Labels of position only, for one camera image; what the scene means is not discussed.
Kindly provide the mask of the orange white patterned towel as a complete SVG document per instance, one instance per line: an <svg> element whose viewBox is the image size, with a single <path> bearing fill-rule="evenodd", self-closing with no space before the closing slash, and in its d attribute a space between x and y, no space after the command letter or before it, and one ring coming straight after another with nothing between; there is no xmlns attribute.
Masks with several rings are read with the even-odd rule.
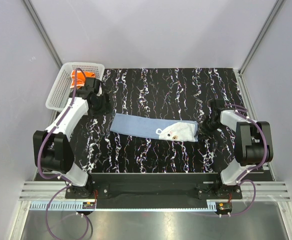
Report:
<svg viewBox="0 0 292 240"><path fill-rule="evenodd" d="M84 73L82 73L80 70L78 70L78 71L73 70L70 74L71 80L72 80L71 85L70 85L71 89L73 89L75 86L75 73L77 73L76 87L78 89L85 85L86 78L95 78L96 77L96 74L94 72L85 71Z"/></svg>

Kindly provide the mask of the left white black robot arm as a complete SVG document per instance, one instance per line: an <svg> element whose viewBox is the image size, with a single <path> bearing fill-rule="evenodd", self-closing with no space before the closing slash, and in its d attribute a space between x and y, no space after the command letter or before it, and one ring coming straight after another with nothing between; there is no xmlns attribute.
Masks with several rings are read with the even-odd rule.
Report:
<svg viewBox="0 0 292 240"><path fill-rule="evenodd" d="M70 97L65 108L45 130L33 134L34 161L38 173L45 180L62 179L83 198L94 193L94 186L87 172L75 163L70 137L79 120L88 115L96 117L111 111L108 93L89 93L84 98Z"/></svg>

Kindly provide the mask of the light blue towel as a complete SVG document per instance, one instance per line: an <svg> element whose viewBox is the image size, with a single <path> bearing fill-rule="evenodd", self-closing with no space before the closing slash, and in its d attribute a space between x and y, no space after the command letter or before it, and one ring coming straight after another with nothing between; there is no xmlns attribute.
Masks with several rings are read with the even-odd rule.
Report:
<svg viewBox="0 0 292 240"><path fill-rule="evenodd" d="M117 113L110 131L153 140L192 143L198 141L198 123L190 120L157 119Z"/></svg>

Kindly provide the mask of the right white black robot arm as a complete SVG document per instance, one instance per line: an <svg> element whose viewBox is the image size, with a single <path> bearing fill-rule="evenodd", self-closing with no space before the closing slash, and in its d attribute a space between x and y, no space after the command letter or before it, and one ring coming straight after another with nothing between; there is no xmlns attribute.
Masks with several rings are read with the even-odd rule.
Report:
<svg viewBox="0 0 292 240"><path fill-rule="evenodd" d="M271 162L274 157L270 123L253 120L243 115L245 111L216 108L199 130L204 139L211 137L221 126L234 132L234 159L218 174L211 188L221 199L235 192L246 175Z"/></svg>

